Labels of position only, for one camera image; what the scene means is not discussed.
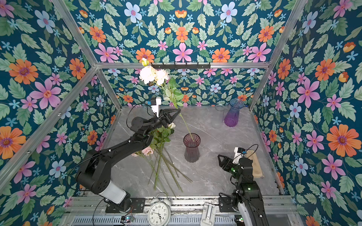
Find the white plastic clip bracket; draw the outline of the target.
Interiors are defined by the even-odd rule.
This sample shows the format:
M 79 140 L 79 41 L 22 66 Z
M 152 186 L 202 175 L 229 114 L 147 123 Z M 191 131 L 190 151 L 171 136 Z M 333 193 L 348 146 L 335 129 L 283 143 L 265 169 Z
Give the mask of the white plastic clip bracket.
M 216 206 L 206 202 L 203 206 L 200 226 L 213 226 L 216 218 Z

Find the pile of artificial flowers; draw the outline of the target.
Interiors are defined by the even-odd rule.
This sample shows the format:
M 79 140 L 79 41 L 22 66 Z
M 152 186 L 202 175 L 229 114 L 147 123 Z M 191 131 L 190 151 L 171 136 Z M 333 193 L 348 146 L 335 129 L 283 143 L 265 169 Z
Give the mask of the pile of artificial flowers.
M 176 195 L 176 192 L 171 183 L 174 183 L 176 188 L 183 192 L 179 182 L 180 177 L 183 177 L 188 182 L 192 181 L 175 166 L 171 155 L 166 149 L 166 145 L 171 142 L 170 136 L 174 134 L 175 127 L 175 123 L 171 123 L 166 127 L 153 130 L 151 132 L 153 136 L 151 144 L 131 155 L 132 157 L 141 157 L 150 167 L 148 186 L 151 185 L 153 190 L 159 190 L 173 196 Z

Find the black hook rail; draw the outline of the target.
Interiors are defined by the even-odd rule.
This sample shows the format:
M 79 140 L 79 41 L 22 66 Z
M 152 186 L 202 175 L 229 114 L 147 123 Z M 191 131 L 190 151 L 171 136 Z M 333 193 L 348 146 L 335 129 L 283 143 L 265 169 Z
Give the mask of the black hook rail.
M 210 69 L 210 63 L 151 63 L 150 66 L 155 69 L 170 69 L 170 70 L 178 70 L 178 69 Z

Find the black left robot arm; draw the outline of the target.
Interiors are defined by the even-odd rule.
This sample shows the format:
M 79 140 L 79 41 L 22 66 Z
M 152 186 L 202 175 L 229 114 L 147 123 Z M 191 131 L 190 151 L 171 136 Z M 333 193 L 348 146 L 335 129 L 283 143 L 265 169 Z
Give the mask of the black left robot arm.
M 121 160 L 151 145 L 152 132 L 165 129 L 180 114 L 180 109 L 162 109 L 150 119 L 135 117 L 130 130 L 134 134 L 126 141 L 100 151 L 89 151 L 79 164 L 76 181 L 120 212 L 129 211 L 131 196 L 111 180 L 111 170 Z

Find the dark pink ribbed glass vase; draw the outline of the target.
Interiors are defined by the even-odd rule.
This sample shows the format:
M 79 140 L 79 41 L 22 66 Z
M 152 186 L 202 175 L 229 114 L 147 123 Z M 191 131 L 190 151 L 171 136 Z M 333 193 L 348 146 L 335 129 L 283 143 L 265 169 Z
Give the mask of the dark pink ribbed glass vase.
M 183 138 L 183 144 L 185 145 L 185 154 L 184 157 L 186 161 L 190 163 L 195 163 L 199 160 L 200 152 L 199 146 L 201 143 L 201 138 L 195 133 L 187 134 Z

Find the purple ribbed glass vase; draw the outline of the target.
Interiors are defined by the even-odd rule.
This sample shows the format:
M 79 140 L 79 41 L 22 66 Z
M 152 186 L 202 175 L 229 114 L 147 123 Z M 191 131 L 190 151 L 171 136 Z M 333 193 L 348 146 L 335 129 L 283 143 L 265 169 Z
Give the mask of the purple ribbed glass vase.
M 225 116 L 224 123 L 228 127 L 235 127 L 239 122 L 239 112 L 245 106 L 244 101 L 235 98 L 229 103 L 230 109 Z

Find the beige cloth roll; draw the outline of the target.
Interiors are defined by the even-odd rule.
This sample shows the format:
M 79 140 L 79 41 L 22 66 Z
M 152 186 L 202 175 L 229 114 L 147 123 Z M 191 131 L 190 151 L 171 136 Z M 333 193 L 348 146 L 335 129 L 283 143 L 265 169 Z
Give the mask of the beige cloth roll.
M 252 160 L 252 167 L 253 167 L 253 177 L 260 179 L 263 177 L 263 171 L 261 169 L 260 162 L 258 160 L 258 157 L 256 156 L 256 151 L 251 149 L 247 151 L 247 154 L 245 156 L 246 158 Z

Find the white twin-bell alarm clock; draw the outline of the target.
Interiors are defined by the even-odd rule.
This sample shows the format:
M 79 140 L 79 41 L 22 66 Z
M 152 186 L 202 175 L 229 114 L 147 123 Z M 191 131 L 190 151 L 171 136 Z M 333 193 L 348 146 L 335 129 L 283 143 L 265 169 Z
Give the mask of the white twin-bell alarm clock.
M 166 193 L 157 194 L 150 202 L 147 220 L 150 226 L 167 226 L 171 220 L 171 200 Z

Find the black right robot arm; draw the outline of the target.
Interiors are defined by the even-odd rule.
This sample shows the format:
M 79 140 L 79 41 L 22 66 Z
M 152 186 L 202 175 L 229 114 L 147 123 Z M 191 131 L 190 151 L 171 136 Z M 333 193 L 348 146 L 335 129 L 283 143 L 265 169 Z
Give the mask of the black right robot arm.
M 231 174 L 230 181 L 235 189 L 231 195 L 219 193 L 220 212 L 234 210 L 235 223 L 238 226 L 268 226 L 263 196 L 253 176 L 253 161 L 246 157 L 233 159 L 218 155 L 219 166 Z

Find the cream double-bloom flower stem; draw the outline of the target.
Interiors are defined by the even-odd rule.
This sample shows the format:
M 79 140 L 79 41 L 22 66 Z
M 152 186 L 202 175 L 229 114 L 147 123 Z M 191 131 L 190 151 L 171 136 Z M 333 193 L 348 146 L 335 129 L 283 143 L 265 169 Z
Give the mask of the cream double-bloom flower stem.
M 163 92 L 164 101 L 172 103 L 176 109 L 183 106 L 184 95 L 178 89 L 175 79 L 165 69 L 155 69 L 144 57 L 141 64 L 143 68 L 140 70 L 139 79 L 145 84 L 156 84 Z

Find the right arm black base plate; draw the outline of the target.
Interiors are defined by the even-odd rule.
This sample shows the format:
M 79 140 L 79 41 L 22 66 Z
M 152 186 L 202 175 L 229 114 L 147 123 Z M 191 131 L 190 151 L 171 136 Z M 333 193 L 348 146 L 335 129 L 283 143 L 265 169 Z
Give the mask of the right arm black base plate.
M 232 199 L 226 196 L 220 196 L 218 198 L 219 202 L 219 211 L 221 213 L 237 213 L 239 210 L 237 208 L 234 208 L 232 205 Z

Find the clear glass cup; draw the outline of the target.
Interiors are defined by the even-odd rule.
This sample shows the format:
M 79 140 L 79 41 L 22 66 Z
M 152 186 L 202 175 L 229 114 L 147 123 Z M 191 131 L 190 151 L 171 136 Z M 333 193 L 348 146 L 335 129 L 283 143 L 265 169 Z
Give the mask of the clear glass cup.
M 223 122 L 224 120 L 224 114 L 225 114 L 225 106 L 223 105 L 216 105 L 215 110 L 216 110 L 216 116 L 217 116 L 217 121 L 218 122 Z

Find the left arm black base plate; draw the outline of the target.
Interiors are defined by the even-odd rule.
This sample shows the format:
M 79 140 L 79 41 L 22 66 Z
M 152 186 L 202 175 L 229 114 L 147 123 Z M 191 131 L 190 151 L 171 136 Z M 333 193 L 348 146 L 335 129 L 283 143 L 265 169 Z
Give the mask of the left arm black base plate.
M 145 208 L 145 198 L 126 198 L 120 204 L 116 204 L 110 200 L 107 203 L 106 213 L 143 213 Z

